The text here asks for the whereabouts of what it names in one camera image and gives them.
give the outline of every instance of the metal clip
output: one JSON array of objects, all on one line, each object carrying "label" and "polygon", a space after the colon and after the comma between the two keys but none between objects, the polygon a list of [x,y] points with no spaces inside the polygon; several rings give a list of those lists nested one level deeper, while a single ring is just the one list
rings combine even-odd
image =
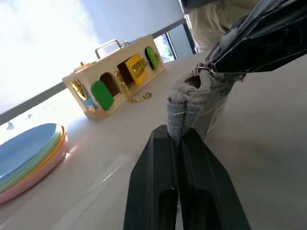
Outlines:
[{"label": "metal clip", "polygon": [[211,72],[210,68],[208,67],[207,64],[203,64],[203,63],[198,63],[195,68],[193,69],[192,73],[193,76],[198,76],[201,73],[201,70],[206,70],[209,72],[209,74],[213,77],[213,73]]},{"label": "metal clip", "polygon": [[143,69],[146,68],[147,63],[148,63],[148,62],[145,61],[145,59],[143,59],[143,58],[141,59],[141,65],[142,65]]},{"label": "metal clip", "polygon": [[128,86],[126,85],[120,72],[116,71],[114,75],[118,78],[120,82],[120,87],[122,88],[123,92],[125,93],[126,97],[129,99],[131,103],[138,103],[138,102],[144,101],[145,99],[151,98],[152,94],[150,92],[147,92],[142,97],[138,99],[134,99],[134,97],[132,96],[132,93],[130,92]]},{"label": "metal clip", "polygon": [[86,101],[87,100],[87,94],[85,89],[83,88],[83,86],[81,85],[79,80],[74,80],[71,82],[71,86],[73,87],[73,89],[76,91],[76,93],[78,94],[78,96]]},{"label": "metal clip", "polygon": [[158,60],[158,62],[160,63],[160,66],[162,67],[160,55],[157,52],[155,53],[155,57]]}]

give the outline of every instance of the yellow door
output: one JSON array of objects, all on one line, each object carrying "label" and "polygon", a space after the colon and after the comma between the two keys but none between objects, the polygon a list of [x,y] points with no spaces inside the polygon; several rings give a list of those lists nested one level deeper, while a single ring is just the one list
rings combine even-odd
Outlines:
[{"label": "yellow door", "polygon": [[147,76],[147,70],[142,62],[141,56],[136,54],[126,61],[126,66],[135,81],[136,85],[141,85]]}]

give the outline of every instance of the beige shirt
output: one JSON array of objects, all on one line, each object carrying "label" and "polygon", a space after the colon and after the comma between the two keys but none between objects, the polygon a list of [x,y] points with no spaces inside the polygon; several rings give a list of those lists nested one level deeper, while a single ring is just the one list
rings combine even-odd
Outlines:
[{"label": "beige shirt", "polygon": [[220,0],[189,13],[197,52],[211,50],[240,18],[248,15],[259,0]]}]

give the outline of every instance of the pink plate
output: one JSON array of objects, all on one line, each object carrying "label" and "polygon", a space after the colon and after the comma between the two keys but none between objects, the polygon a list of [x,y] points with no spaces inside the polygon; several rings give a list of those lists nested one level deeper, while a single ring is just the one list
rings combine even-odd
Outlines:
[{"label": "pink plate", "polygon": [[33,185],[35,185],[37,182],[39,182],[41,179],[43,179],[61,161],[62,157],[65,155],[67,151],[67,147],[68,147],[68,140],[66,136],[64,145],[53,156],[53,158],[51,158],[45,165],[43,165],[39,170],[37,170],[32,176],[30,176],[26,180],[14,185],[12,188],[0,194],[0,204],[13,199],[14,197],[28,190]]}]

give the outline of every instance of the blue plate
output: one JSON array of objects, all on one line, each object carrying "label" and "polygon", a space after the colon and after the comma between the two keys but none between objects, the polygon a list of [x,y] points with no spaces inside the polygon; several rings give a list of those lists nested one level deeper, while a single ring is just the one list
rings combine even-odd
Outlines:
[{"label": "blue plate", "polygon": [[56,136],[57,124],[25,131],[0,145],[0,182],[21,169]]}]

